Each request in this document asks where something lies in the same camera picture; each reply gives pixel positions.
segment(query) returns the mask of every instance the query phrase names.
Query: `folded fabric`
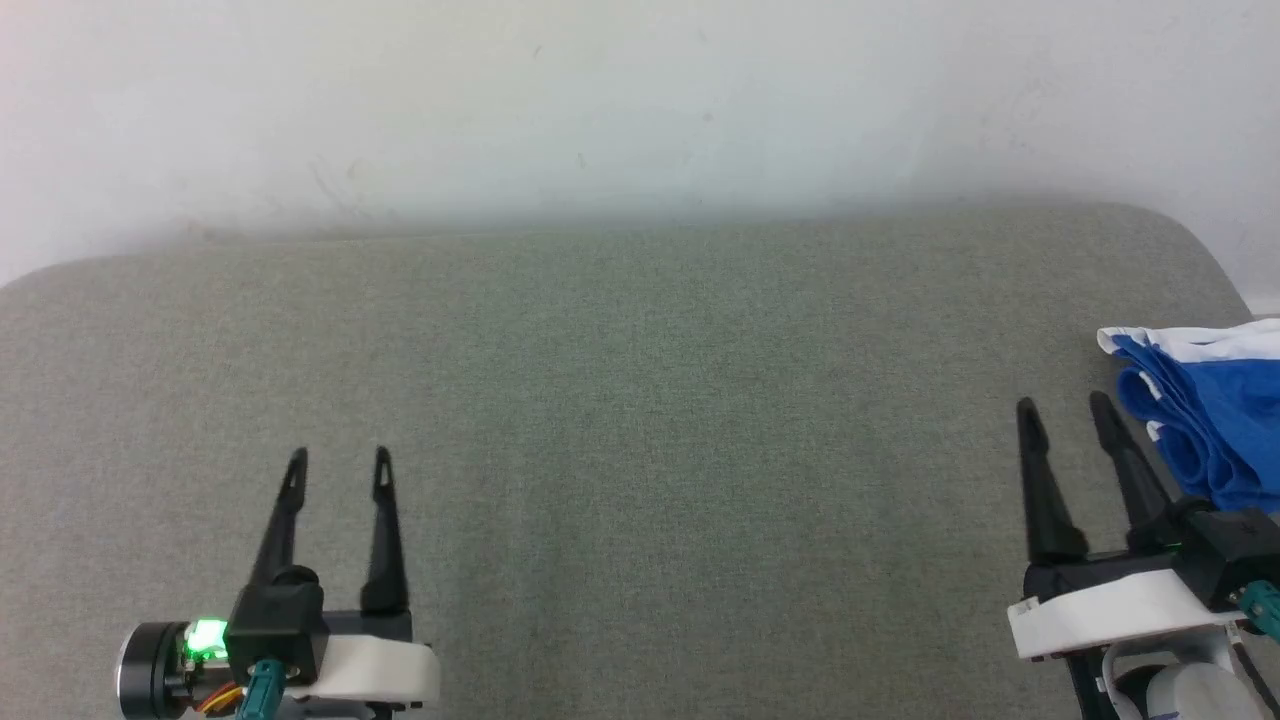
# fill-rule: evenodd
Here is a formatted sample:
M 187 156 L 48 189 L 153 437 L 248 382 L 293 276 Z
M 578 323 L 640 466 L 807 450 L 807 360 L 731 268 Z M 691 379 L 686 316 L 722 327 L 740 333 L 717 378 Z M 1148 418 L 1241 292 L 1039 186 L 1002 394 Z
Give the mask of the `folded fabric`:
M 1234 328 L 1102 328 L 1133 364 L 1121 405 L 1147 423 L 1178 483 L 1224 510 L 1280 509 L 1280 319 Z

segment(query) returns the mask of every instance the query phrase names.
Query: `blue and white towel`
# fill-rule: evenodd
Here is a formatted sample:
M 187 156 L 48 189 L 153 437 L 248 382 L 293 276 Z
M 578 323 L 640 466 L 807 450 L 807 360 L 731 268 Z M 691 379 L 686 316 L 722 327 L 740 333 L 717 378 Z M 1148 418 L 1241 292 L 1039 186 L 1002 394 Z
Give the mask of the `blue and white towel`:
M 1280 319 L 1235 328 L 1102 328 L 1098 345 L 1133 364 L 1120 402 L 1183 491 L 1224 510 L 1280 510 Z

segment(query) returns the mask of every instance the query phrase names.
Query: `black cable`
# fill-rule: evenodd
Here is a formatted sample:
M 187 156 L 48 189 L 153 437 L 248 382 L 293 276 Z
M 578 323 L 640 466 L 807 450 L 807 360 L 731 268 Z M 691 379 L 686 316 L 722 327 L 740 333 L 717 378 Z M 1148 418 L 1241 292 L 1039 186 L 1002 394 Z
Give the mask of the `black cable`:
M 1231 643 L 1235 648 L 1235 659 L 1240 661 L 1240 667 L 1244 669 L 1244 674 L 1249 676 L 1249 682 L 1253 683 L 1253 689 L 1258 692 L 1258 697 L 1262 698 L 1262 705 L 1267 706 L 1271 711 L 1271 716 L 1280 720 L 1280 702 L 1276 702 L 1276 696 L 1271 694 L 1271 688 L 1267 687 L 1266 680 L 1262 679 L 1262 673 L 1258 673 L 1258 666 L 1253 664 L 1253 659 L 1249 657 L 1249 652 L 1244 650 L 1244 643 Z

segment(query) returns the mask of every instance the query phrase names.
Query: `folded cloth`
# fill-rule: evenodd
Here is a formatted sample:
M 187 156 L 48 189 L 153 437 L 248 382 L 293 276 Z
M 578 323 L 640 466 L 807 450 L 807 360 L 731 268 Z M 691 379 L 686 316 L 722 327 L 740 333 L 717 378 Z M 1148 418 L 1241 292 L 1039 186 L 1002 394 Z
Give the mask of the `folded cloth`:
M 1156 442 L 1184 492 L 1224 510 L 1280 510 L 1280 319 L 1234 328 L 1102 328 L 1133 364 L 1120 402 Z

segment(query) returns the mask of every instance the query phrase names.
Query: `white wall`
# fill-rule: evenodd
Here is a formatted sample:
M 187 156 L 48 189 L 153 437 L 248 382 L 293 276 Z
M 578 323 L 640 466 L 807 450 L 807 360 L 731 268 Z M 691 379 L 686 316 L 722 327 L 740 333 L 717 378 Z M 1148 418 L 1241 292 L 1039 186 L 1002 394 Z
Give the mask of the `white wall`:
M 0 160 L 0 282 L 174 242 L 1078 197 L 1181 220 L 1280 311 L 1280 4 L 9 0 Z

